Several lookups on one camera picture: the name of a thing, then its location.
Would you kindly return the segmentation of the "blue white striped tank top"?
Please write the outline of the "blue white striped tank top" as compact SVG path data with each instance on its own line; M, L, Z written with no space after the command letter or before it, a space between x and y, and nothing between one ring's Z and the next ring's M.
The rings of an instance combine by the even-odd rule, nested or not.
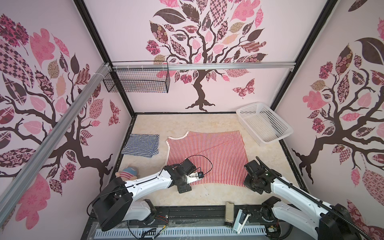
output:
M131 134L121 153L152 158L159 153L160 135Z

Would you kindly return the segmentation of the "red white striped tank top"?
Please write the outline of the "red white striped tank top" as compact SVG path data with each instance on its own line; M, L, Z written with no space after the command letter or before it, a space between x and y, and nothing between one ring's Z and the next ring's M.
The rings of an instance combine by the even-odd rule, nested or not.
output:
M166 141L167 165L180 164L189 159L205 176L192 183L223 184L244 187L249 162L240 131L223 133L187 132L183 137Z

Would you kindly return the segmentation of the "white plastic laundry basket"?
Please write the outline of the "white plastic laundry basket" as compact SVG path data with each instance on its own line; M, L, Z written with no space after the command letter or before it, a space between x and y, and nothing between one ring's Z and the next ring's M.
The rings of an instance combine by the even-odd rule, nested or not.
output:
M278 142L294 132L285 120L262 102L241 107L236 114L240 124L261 147Z

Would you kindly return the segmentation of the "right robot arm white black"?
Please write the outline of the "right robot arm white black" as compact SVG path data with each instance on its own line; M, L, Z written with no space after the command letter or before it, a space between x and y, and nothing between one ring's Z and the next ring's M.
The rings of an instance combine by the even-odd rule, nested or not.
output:
M369 240L342 205L319 200L270 169L260 158L245 164L245 186L258 194L273 193L262 203L260 216L267 222L284 221L315 240Z

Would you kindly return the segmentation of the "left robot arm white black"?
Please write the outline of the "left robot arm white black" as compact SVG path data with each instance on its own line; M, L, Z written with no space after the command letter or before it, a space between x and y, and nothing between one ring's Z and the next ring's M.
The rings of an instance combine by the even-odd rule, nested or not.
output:
M103 232L124 221L137 220L151 223L157 210L150 200L141 198L176 186L180 194L192 190L191 183L203 179L205 174L185 159L180 164L164 166L159 172L136 180L113 179L90 203Z

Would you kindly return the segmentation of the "white black handheld device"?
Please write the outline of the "white black handheld device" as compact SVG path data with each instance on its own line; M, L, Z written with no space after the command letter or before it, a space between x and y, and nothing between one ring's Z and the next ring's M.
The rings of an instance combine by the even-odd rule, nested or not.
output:
M233 231L236 234L240 234L247 223L249 217L251 214L249 214L247 211L243 211L242 209L239 209L238 214L236 216L234 225L233 225Z

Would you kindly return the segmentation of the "small beige rectangular block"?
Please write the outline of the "small beige rectangular block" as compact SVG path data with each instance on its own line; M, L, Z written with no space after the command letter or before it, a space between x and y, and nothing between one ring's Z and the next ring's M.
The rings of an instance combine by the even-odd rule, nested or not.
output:
M227 227L232 228L234 225L234 216L235 216L235 205L231 202L226 202L225 204L225 220L224 224Z

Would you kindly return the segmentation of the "plush doll head toy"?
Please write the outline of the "plush doll head toy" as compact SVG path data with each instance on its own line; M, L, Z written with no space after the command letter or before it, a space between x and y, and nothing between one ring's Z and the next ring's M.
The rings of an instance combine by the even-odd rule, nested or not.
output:
M127 167L119 172L115 173L117 178L121 178L123 181L133 181L138 178L138 170L136 168Z

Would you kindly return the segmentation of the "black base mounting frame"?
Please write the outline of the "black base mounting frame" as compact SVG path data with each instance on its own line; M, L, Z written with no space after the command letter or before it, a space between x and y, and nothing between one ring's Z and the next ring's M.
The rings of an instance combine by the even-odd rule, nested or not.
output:
M235 216L239 209L247 211L249 217L245 226L264 226L267 231L266 237L274 240L284 240L293 229L293 226L284 221L273 223L263 220L260 216L262 205L239 205L235 206ZM225 226L225 206L167 206L157 207L157 215L151 223L131 220L118 224L113 229L122 228L167 228L167 227L216 227ZM97 229L100 229L96 221L89 221L82 235L83 240L94 240L93 236Z

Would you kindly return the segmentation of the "aluminium rail back horizontal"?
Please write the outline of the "aluminium rail back horizontal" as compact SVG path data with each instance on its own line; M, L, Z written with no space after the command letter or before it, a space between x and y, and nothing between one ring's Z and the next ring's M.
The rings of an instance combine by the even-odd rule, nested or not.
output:
M229 69L293 69L296 63L294 62L260 62L260 63L210 63L210 64L169 64L161 62L161 64L144 64L139 62L132 65L132 62L114 63L113 69L139 69L139 70L169 70L169 71L184 71L184 70L229 70Z

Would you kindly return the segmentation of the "aluminium rail left diagonal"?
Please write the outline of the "aluminium rail left diagonal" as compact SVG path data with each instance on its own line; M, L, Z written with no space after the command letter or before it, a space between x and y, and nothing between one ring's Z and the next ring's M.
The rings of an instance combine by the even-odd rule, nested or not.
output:
M35 176L39 173L44 163L61 141L68 128L85 106L88 98L110 71L110 63L103 63L93 74L90 82L83 88L69 109L53 127L52 132L39 145L30 160L21 169L15 179L10 183L1 195L1 224L5 222L27 188L31 185Z

